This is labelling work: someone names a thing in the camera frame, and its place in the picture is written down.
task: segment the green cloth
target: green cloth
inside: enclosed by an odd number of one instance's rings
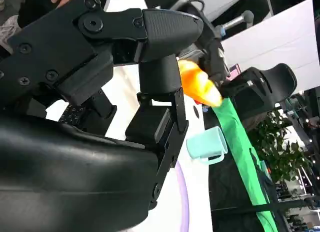
[[[264,205],[266,199],[262,192],[254,161],[250,154],[255,156],[258,166],[261,167],[256,150],[252,147],[250,140],[237,112],[230,101],[225,99],[219,108],[213,108],[229,145],[232,156],[238,167],[242,181],[253,205]],[[265,232],[277,232],[277,227],[271,212],[259,212],[257,216]]]

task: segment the orange object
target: orange object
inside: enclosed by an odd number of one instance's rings
[[[178,61],[184,93],[193,100],[210,107],[219,107],[222,97],[208,75],[193,61]]]

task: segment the office chair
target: office chair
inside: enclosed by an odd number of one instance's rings
[[[297,87],[297,78],[286,64],[278,64],[269,70],[255,67],[247,69],[220,92],[229,97],[241,120],[269,112],[275,104],[291,96]]]

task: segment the white panel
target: white panel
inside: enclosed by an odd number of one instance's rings
[[[268,70],[279,63],[285,63],[292,70],[295,70],[312,62],[318,62],[318,50],[314,40],[315,35],[301,37],[294,42],[268,51],[246,62],[239,63],[240,69],[243,72],[254,66],[260,70]]]
[[[222,42],[229,66],[267,70],[285,63],[297,77],[295,93],[320,85],[312,0],[306,0]]]
[[[319,62],[310,63],[304,67],[294,70],[298,85],[293,94],[299,91],[306,91],[320,85],[320,67]]]
[[[222,42],[229,63],[243,63],[315,33],[312,0],[306,0]]]

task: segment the metal pole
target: metal pole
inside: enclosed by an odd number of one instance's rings
[[[295,200],[295,201],[286,201],[280,203],[270,203],[265,205],[251,206],[245,208],[227,208],[227,209],[218,209],[211,211],[217,217],[225,216],[225,215],[242,215],[242,214],[250,214],[257,213],[262,211],[286,211],[292,208],[301,208],[306,207],[307,204],[304,200]]]

